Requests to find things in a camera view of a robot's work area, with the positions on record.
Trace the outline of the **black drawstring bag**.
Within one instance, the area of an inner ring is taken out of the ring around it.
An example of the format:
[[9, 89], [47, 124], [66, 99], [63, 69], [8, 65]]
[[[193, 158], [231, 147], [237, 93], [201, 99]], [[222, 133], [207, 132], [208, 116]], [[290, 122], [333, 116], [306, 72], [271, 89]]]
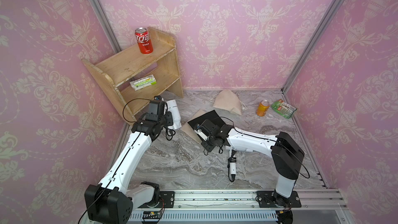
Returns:
[[207, 112], [203, 116], [199, 117], [198, 118], [198, 124], [202, 124], [205, 120], [210, 120], [211, 122], [213, 122], [214, 124], [216, 124], [219, 127], [222, 127], [224, 124], [226, 124], [221, 119], [221, 117], [217, 114], [217, 112], [215, 110]]

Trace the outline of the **beige hair dryer bag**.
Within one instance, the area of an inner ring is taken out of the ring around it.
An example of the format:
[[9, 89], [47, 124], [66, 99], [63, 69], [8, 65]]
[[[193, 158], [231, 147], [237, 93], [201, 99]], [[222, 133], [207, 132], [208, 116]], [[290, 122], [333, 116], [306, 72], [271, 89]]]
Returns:
[[235, 115], [241, 116], [243, 111], [247, 110], [246, 105], [229, 89], [222, 90], [209, 101], [213, 103], [214, 108], [225, 110]]

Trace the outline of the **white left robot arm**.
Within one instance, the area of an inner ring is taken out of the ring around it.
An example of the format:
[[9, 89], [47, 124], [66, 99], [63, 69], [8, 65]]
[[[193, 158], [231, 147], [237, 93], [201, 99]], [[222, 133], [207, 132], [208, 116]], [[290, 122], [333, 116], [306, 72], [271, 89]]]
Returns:
[[146, 150], [162, 131], [174, 136], [181, 128], [181, 117], [175, 100], [164, 101], [156, 96], [148, 111], [132, 122], [127, 144], [114, 165], [97, 185], [85, 191], [85, 214], [101, 224], [125, 224], [131, 213], [141, 206], [164, 208], [160, 186], [144, 181], [129, 190], [131, 178]]

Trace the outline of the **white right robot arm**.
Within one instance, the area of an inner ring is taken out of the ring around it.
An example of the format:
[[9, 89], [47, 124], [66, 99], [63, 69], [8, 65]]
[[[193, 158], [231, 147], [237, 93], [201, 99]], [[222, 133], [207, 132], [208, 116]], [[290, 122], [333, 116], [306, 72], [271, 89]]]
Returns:
[[225, 149], [229, 151], [227, 168], [231, 182], [235, 181], [237, 174], [235, 155], [238, 151], [255, 151], [272, 158], [278, 179], [268, 198], [277, 206], [292, 207], [293, 200], [290, 198], [303, 166], [305, 152], [288, 133], [256, 134], [229, 124], [219, 127], [208, 119], [201, 124], [194, 124], [192, 128], [202, 140], [204, 153], [211, 152], [215, 147], [219, 148], [219, 153], [223, 153]]

